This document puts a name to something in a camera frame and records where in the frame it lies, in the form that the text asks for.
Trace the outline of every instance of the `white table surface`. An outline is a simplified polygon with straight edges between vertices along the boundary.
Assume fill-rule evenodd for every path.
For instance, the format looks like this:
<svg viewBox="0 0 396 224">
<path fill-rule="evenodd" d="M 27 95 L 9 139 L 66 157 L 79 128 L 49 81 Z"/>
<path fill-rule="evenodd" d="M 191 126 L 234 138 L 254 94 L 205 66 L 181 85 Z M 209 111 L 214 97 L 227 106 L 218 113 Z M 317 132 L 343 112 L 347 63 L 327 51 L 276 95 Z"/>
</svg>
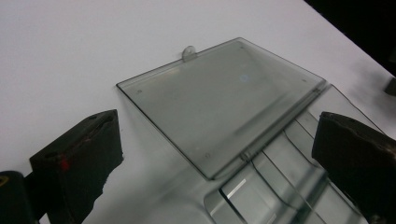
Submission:
<svg viewBox="0 0 396 224">
<path fill-rule="evenodd" d="M 396 97 L 382 92 L 391 74 L 301 0 L 7 0 L 0 34 L 0 170 L 27 175 L 29 158 L 79 121 L 119 111 L 125 161 L 85 223 L 175 223 L 179 208 L 156 204 L 180 198 L 177 174 L 197 174 L 134 119 L 115 85 L 178 60 L 188 45 L 244 37 L 324 77 L 396 138 Z"/>
</svg>

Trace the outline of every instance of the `clear plastic lid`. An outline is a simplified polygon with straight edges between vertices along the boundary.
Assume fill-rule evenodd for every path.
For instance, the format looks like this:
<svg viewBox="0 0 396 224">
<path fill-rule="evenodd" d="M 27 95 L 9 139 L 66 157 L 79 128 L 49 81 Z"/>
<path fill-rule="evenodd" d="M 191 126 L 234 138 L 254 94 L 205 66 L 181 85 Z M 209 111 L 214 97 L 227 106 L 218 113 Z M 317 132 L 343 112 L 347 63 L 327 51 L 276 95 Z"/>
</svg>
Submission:
<svg viewBox="0 0 396 224">
<path fill-rule="evenodd" d="M 208 179 L 235 170 L 313 100 L 325 80 L 237 38 L 118 84 Z"/>
</svg>

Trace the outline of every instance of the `white surface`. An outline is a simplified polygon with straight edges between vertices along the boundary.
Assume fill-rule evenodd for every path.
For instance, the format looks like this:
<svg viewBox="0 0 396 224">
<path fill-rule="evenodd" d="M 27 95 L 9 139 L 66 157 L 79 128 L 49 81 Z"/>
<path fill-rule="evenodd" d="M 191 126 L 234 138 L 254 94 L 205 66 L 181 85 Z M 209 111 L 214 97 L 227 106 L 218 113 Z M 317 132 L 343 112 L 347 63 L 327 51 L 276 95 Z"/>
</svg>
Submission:
<svg viewBox="0 0 396 224">
<path fill-rule="evenodd" d="M 0 170 L 27 175 L 28 159 L 80 120 L 119 110 L 125 162 L 86 223 L 172 223 L 179 208 L 156 210 L 156 200 L 188 200 L 170 195 L 189 183 L 164 172 L 197 174 L 161 137 L 146 134 L 147 124 L 136 124 L 115 87 L 178 60 L 188 45 L 200 51 L 244 37 L 326 78 L 396 138 L 396 98 L 382 92 L 391 75 L 304 1 L 10 0 L 0 5 L 0 34 Z M 193 195 L 196 186 L 186 188 Z M 146 200 L 158 192 L 161 198 Z"/>
</svg>

